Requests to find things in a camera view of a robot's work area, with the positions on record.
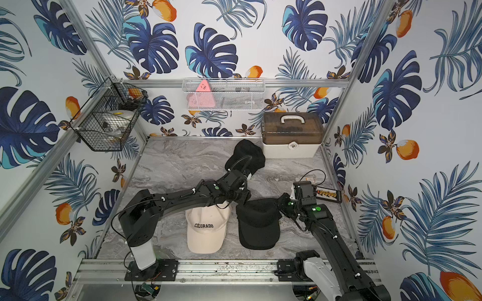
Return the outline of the black cap with white label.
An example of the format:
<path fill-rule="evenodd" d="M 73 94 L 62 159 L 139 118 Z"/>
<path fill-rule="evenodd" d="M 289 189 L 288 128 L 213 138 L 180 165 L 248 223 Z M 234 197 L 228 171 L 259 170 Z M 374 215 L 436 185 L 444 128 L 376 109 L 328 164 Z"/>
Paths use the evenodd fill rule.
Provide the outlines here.
<path fill-rule="evenodd" d="M 238 237 L 243 247 L 269 250 L 276 245 L 282 218 L 276 201 L 274 198 L 255 199 L 236 206 Z"/>

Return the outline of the cream Colorado cap back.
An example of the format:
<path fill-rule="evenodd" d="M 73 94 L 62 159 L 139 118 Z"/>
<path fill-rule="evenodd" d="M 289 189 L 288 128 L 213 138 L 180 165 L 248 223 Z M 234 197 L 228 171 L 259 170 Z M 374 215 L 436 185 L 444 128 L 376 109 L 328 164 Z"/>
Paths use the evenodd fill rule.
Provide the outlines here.
<path fill-rule="evenodd" d="M 188 249 L 196 254 L 213 254 L 223 245 L 231 209 L 229 202 L 185 211 Z"/>

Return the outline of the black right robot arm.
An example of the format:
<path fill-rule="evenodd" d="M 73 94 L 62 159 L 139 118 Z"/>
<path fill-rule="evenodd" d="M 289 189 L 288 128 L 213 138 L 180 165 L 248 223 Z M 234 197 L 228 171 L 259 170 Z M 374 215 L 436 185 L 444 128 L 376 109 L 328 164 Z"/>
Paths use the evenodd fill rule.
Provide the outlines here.
<path fill-rule="evenodd" d="M 314 250 L 296 253 L 292 260 L 277 262 L 275 275 L 280 282 L 312 282 L 327 300 L 390 300 L 384 285 L 377 285 L 361 268 L 339 234 L 333 215 L 318 204 L 316 188 L 309 181 L 292 185 L 292 194 L 277 200 L 279 211 L 293 222 L 305 224 L 328 260 Z"/>

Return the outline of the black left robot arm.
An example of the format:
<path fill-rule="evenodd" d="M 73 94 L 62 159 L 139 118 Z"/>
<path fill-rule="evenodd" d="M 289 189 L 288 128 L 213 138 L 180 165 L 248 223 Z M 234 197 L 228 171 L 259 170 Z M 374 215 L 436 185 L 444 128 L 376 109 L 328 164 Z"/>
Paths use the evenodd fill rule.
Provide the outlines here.
<path fill-rule="evenodd" d="M 152 238 L 158 222 L 193 208 L 218 206 L 224 202 L 243 204 L 250 197 L 248 176 L 231 170 L 217 180 L 201 180 L 194 188 L 166 194 L 140 190 L 119 212 L 118 220 L 127 245 L 140 271 L 157 265 Z"/>

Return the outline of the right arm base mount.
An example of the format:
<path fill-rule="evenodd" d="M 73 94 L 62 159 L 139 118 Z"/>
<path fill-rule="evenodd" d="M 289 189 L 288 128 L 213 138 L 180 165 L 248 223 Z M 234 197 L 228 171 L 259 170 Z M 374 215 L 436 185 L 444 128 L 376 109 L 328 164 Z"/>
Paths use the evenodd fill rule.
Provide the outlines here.
<path fill-rule="evenodd" d="M 279 260 L 274 271 L 280 282 L 313 282 L 328 300 L 339 300 L 340 286 L 331 268 L 318 252 L 297 252 L 292 260 Z"/>

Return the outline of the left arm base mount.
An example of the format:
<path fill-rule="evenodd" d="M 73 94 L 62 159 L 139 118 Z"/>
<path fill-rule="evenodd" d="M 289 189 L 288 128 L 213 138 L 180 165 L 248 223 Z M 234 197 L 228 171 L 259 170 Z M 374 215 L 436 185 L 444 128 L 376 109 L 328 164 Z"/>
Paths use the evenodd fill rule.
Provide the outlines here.
<path fill-rule="evenodd" d="M 124 277 L 125 281 L 133 282 L 174 282 L 178 272 L 179 261 L 157 259 L 156 263 L 144 270 L 138 268 L 136 262 L 131 262 Z"/>

